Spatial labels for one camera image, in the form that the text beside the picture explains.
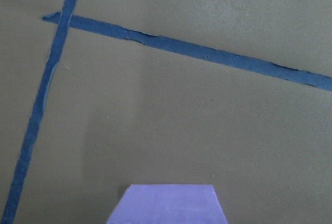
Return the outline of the purple foam block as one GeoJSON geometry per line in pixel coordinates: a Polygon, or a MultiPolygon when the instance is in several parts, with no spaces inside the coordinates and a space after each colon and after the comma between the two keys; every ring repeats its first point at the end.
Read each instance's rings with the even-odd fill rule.
{"type": "Polygon", "coordinates": [[[212,185],[130,185],[107,223],[227,223],[212,185]]]}

